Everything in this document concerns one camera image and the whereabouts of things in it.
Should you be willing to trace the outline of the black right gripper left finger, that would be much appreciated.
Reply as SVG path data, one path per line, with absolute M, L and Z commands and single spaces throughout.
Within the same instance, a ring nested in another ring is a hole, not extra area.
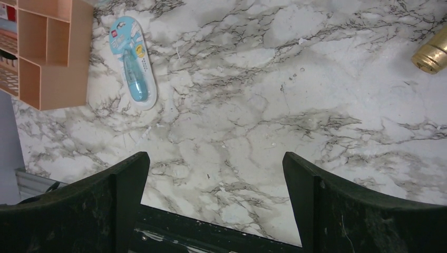
M 1 252 L 127 252 L 150 166 L 137 152 L 67 186 L 1 205 Z

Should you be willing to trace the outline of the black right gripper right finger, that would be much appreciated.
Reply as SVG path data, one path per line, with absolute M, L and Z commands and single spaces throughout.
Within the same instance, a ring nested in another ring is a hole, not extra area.
M 303 252 L 446 252 L 446 206 L 371 190 L 293 152 L 282 164 Z

